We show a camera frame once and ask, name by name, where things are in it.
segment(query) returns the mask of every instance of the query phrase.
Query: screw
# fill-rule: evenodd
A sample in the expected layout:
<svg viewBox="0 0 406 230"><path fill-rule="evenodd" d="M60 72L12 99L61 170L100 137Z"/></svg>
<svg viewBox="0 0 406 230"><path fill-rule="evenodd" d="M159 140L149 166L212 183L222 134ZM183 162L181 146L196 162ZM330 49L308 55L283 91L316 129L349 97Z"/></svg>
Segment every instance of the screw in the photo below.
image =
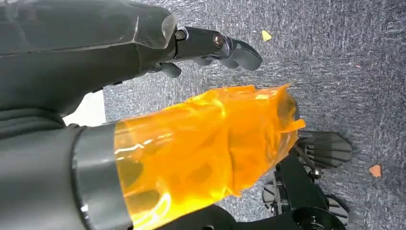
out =
<svg viewBox="0 0 406 230"><path fill-rule="evenodd" d="M175 32L175 38L176 40L183 40L186 38L186 34L182 30L178 30Z"/></svg>
<svg viewBox="0 0 406 230"><path fill-rule="evenodd" d="M223 44L224 44L224 38L221 34L215 34L213 36L213 42L217 48L221 48L221 47L223 47Z"/></svg>

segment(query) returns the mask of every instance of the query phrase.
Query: bolt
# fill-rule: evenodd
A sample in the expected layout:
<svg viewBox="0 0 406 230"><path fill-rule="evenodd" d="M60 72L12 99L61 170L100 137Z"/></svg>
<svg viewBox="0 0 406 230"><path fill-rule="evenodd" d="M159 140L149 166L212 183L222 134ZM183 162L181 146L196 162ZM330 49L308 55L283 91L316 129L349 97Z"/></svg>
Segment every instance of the bolt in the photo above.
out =
<svg viewBox="0 0 406 230"><path fill-rule="evenodd" d="M224 44L224 38L221 34L215 34L213 36L213 42L217 48L221 48L221 47L223 47L223 44Z"/></svg>
<svg viewBox="0 0 406 230"><path fill-rule="evenodd" d="M183 40L186 38L186 34L182 30L178 30L175 32L175 38L176 40Z"/></svg>
<svg viewBox="0 0 406 230"><path fill-rule="evenodd" d="M315 169L315 171L314 171L313 174L314 174L315 179L320 179L320 178L321 178L321 175L322 175L323 173L321 172L320 169Z"/></svg>

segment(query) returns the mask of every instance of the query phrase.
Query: orange translucent film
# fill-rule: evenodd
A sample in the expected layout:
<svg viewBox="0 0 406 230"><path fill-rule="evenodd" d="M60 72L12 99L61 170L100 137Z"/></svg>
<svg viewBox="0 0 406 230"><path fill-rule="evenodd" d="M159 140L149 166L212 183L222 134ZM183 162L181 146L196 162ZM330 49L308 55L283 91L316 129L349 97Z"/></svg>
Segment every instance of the orange translucent film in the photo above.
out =
<svg viewBox="0 0 406 230"><path fill-rule="evenodd" d="M120 121L115 156L135 229L154 229L239 195L287 154L305 126L279 88L209 90Z"/></svg>

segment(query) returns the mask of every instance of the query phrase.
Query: robotic hand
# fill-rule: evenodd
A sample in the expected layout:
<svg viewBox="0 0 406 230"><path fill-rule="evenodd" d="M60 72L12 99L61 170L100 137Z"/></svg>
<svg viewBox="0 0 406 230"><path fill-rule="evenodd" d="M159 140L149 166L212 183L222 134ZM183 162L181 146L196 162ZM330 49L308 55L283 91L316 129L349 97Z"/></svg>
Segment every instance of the robotic hand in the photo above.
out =
<svg viewBox="0 0 406 230"><path fill-rule="evenodd" d="M147 72L175 78L178 61L247 70L262 63L243 41L177 27L166 9L131 0L0 0L0 34L1 110L41 107L64 116L106 85Z"/></svg>

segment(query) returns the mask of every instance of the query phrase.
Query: yellow debris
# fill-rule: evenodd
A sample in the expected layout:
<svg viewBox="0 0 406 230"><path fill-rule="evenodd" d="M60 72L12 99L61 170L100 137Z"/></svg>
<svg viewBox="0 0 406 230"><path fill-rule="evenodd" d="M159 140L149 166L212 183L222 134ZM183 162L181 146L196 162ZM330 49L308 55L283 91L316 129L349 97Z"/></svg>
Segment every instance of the yellow debris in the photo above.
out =
<svg viewBox="0 0 406 230"><path fill-rule="evenodd" d="M269 41L272 39L272 35L270 35L268 32L265 30L262 31L262 39L264 39L264 42Z"/></svg>

